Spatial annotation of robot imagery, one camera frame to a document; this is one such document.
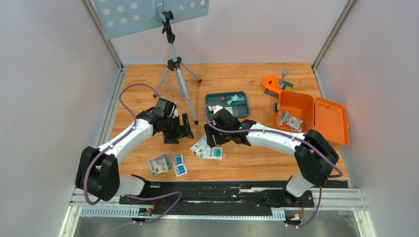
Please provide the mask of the white teal gauze packet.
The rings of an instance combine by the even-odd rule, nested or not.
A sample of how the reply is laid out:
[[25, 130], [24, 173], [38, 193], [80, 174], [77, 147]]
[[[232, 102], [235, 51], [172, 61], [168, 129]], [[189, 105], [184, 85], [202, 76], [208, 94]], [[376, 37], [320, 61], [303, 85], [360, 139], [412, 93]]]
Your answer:
[[222, 147], [208, 147], [201, 154], [200, 158], [203, 159], [223, 159], [223, 148]]

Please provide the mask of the white teal dressing packet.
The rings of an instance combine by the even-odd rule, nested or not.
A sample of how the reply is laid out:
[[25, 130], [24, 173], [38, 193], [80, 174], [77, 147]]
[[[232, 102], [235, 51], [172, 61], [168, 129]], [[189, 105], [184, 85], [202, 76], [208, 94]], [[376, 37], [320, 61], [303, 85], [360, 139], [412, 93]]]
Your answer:
[[197, 156], [200, 156], [207, 148], [207, 136], [201, 137], [191, 148], [190, 150]]

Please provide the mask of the clear bag bandage pack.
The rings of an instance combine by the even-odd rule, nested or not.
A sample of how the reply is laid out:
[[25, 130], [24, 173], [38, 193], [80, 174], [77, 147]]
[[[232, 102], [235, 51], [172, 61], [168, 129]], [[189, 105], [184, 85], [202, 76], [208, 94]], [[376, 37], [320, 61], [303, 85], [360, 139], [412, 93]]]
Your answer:
[[173, 166], [173, 151], [166, 152], [158, 157], [155, 157], [147, 162], [148, 168], [152, 176], [157, 176], [163, 173], [171, 172]]

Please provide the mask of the clear bag teal gauze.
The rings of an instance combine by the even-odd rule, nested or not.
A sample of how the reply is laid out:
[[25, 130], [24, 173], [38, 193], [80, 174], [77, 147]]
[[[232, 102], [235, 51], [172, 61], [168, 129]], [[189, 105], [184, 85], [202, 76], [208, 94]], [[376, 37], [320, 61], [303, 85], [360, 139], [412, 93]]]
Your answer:
[[234, 116], [234, 117], [238, 116], [238, 109], [237, 108], [235, 108], [235, 107], [225, 107], [225, 109], [227, 111], [229, 111], [232, 116]]

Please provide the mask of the teal divided tray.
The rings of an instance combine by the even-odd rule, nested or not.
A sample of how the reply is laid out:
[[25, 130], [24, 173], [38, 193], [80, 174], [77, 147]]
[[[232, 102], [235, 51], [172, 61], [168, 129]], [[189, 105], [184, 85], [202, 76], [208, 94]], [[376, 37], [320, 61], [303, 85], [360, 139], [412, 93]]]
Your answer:
[[242, 119], [250, 114], [247, 96], [243, 91], [207, 94], [205, 104], [220, 105], [234, 117]]

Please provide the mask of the teal sachet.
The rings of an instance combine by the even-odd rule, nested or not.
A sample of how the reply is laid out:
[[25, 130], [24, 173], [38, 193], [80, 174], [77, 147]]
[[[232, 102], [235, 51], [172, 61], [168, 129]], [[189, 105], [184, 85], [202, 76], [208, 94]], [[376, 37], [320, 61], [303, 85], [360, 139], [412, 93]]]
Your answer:
[[234, 99], [234, 101], [245, 101], [244, 96], [238, 96], [238, 95], [235, 95], [235, 96], [233, 97], [233, 99]]
[[227, 105], [231, 105], [233, 102], [235, 102], [235, 101], [234, 101], [234, 99], [233, 99], [233, 97], [234, 97], [234, 96], [232, 96], [232, 97], [231, 97], [231, 98], [230, 98], [230, 99], [226, 102], [226, 104], [227, 104]]

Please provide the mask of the clear bag cotton swabs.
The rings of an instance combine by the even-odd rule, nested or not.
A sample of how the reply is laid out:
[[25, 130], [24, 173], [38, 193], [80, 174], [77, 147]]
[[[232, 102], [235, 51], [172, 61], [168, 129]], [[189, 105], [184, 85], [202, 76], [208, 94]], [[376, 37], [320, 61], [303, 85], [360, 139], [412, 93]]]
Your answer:
[[283, 113], [281, 110], [278, 110], [278, 118], [277, 118], [277, 125], [282, 126], [283, 125]]

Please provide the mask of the teal header tape bag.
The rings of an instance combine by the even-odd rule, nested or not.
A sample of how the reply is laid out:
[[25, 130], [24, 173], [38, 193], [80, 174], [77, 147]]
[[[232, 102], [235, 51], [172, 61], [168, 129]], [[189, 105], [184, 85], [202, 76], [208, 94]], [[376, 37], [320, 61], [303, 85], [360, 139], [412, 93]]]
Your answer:
[[286, 111], [281, 121], [293, 131], [302, 131], [301, 124], [303, 120], [292, 116], [289, 111]]

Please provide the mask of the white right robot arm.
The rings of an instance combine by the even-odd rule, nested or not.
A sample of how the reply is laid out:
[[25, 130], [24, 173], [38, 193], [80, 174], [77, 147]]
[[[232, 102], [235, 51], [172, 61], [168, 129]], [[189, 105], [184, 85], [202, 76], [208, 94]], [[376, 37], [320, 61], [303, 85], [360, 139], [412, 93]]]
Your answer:
[[220, 105], [207, 104], [204, 129], [210, 147], [230, 141], [246, 146], [265, 147], [291, 156], [299, 171], [282, 192], [283, 202], [295, 206], [302, 195], [314, 186], [322, 187], [329, 178], [341, 177], [337, 168], [337, 152], [317, 130], [307, 133], [285, 132], [264, 126], [253, 120], [240, 121]]

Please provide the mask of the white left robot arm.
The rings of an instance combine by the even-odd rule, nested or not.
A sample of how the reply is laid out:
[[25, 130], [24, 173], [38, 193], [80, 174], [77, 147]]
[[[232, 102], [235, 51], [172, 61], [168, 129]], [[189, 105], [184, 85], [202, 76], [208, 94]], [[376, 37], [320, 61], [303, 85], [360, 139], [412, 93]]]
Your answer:
[[179, 139], [194, 139], [187, 113], [178, 114], [174, 102], [160, 98], [155, 106], [135, 115], [132, 124], [109, 142], [81, 153], [75, 185], [88, 195], [109, 201], [114, 196], [132, 195], [139, 204], [151, 199], [146, 180], [137, 175], [121, 176], [122, 161], [141, 143], [155, 134], [163, 135], [165, 144]]

